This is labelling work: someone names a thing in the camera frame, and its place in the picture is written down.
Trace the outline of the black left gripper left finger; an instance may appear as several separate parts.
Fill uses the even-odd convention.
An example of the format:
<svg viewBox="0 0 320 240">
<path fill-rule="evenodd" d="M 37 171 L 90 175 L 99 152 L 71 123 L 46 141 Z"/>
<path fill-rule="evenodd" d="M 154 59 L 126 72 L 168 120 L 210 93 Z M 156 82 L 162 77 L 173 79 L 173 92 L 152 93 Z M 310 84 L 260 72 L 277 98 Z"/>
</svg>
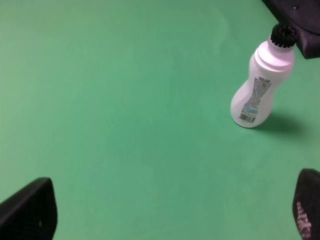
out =
<svg viewBox="0 0 320 240">
<path fill-rule="evenodd" d="M 39 177 L 0 204 L 2 240 L 52 240 L 58 224 L 53 182 Z"/>
</svg>

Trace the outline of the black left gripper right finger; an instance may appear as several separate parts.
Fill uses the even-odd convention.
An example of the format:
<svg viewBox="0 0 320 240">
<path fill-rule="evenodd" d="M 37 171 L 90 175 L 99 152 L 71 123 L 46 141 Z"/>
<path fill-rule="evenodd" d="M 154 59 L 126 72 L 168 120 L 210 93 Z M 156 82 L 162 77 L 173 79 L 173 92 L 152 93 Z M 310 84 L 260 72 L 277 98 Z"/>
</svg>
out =
<svg viewBox="0 0 320 240">
<path fill-rule="evenodd" d="M 320 238 L 320 172 L 304 168 L 300 171 L 292 203 L 292 213 L 303 240 Z"/>
</svg>

